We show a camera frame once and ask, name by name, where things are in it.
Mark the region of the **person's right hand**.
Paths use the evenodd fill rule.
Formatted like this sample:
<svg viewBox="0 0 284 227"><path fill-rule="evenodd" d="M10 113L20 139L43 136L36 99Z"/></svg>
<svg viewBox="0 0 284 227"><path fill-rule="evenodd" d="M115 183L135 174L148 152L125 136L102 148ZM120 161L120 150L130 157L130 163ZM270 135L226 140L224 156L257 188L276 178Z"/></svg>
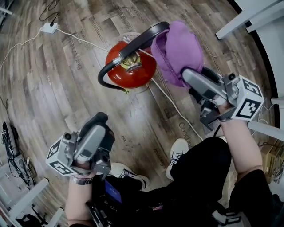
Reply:
<svg viewBox="0 0 284 227"><path fill-rule="evenodd" d="M228 101L218 106L218 120L221 122L230 121L232 119L232 115L236 109L236 106L230 104Z"/></svg>

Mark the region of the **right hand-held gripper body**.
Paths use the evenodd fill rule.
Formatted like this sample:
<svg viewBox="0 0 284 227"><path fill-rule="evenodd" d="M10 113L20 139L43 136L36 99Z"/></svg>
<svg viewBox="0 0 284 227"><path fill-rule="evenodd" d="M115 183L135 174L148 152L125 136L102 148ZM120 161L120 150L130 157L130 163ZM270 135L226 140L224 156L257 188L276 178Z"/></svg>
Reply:
<svg viewBox="0 0 284 227"><path fill-rule="evenodd" d="M225 86L227 101L236 106L232 119L251 121L264 103L260 87L241 75L230 74L223 77L219 75L219 77L220 82ZM218 106L221 104L206 100L197 91L194 95L201 105L200 122L213 131L210 125L218 120Z"/></svg>

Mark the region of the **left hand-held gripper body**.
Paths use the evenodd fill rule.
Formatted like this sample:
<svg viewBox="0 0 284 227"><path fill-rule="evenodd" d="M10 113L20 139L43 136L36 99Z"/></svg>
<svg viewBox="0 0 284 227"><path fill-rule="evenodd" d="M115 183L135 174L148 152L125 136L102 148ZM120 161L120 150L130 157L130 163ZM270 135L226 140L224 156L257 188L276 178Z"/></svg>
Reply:
<svg viewBox="0 0 284 227"><path fill-rule="evenodd" d="M64 133L49 149L46 164L62 176L87 176L92 171L105 179L111 171L110 151L115 141L112 132L106 134L90 160L75 160L76 144L81 139L78 133Z"/></svg>

